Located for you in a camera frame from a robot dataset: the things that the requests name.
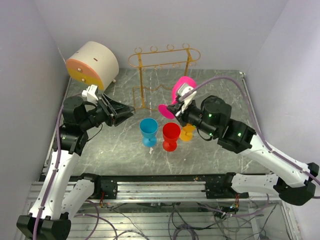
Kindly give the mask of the orange wine glass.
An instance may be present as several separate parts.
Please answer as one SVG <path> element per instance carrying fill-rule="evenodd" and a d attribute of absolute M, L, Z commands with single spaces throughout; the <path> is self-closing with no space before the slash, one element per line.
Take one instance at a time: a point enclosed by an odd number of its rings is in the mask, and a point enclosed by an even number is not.
<path fill-rule="evenodd" d="M 195 129 L 196 128 L 193 125 L 188 123 L 186 126 L 181 128 L 179 138 L 184 142 L 191 141 L 193 138 L 193 131 Z"/>

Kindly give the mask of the red wine glass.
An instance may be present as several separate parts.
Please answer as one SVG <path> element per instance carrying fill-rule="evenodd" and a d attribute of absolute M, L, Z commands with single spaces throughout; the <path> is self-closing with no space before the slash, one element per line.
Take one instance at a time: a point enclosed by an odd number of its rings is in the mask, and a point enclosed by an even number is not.
<path fill-rule="evenodd" d="M 174 122 L 166 123 L 162 128 L 162 147 L 167 152 L 173 152 L 177 148 L 177 141 L 180 137 L 180 126 Z"/>

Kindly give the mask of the pink wine glass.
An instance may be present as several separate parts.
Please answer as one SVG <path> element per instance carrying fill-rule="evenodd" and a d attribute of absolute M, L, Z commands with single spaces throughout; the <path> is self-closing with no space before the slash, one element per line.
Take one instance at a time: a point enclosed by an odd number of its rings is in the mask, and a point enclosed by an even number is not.
<path fill-rule="evenodd" d="M 187 88 L 189 91 L 194 89 L 197 86 L 197 83 L 190 77 L 188 76 L 182 76 L 174 85 L 172 92 L 171 92 L 171 104 L 175 104 L 177 103 L 177 96 L 180 96 L 181 94 L 179 93 L 180 88 L 185 88 L 185 86 L 183 85 L 187 85 Z M 168 109 L 167 109 L 167 105 L 165 104 L 159 104 L 158 105 L 158 111 L 167 119 L 174 119 L 175 116 L 173 113 L 171 113 Z"/>

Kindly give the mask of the blue wine glass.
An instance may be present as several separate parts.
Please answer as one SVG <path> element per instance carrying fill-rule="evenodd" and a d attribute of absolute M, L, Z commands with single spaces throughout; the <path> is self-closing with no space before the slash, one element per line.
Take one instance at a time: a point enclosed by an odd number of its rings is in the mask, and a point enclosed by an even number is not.
<path fill-rule="evenodd" d="M 153 148 L 157 144 L 156 134 L 158 132 L 158 122 L 153 118 L 144 118 L 140 124 L 142 143 L 145 147 Z"/>

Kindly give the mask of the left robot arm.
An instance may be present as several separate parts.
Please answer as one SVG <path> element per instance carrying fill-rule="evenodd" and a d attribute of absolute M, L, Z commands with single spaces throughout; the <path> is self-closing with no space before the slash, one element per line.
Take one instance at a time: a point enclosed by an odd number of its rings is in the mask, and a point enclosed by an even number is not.
<path fill-rule="evenodd" d="M 134 107 L 102 94 L 96 100 L 75 95 L 64 100 L 56 124 L 51 163 L 40 193 L 27 215 L 20 215 L 17 228 L 29 240 L 65 240 L 71 219 L 83 203 L 102 193 L 101 177 L 83 173 L 70 193 L 66 189 L 76 163 L 89 140 L 87 131 L 102 123 L 118 126 L 134 114 Z"/>

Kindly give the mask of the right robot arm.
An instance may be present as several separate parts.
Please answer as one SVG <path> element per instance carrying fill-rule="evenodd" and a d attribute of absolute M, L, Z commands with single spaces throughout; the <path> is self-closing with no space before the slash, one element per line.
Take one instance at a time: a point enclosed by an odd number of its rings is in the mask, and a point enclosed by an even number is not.
<path fill-rule="evenodd" d="M 295 206 L 302 206 L 314 198 L 319 166 L 300 163 L 294 159 L 285 162 L 277 153 L 267 148 L 257 132 L 247 124 L 231 118 L 231 105 L 217 96 L 210 95 L 200 107 L 195 100 L 189 105 L 183 102 L 165 106 L 181 126 L 192 125 L 217 140 L 223 149 L 246 156 L 271 171 L 270 174 L 249 175 L 228 172 L 220 186 L 221 194 L 231 198 L 235 194 L 261 193 L 278 196 Z"/>

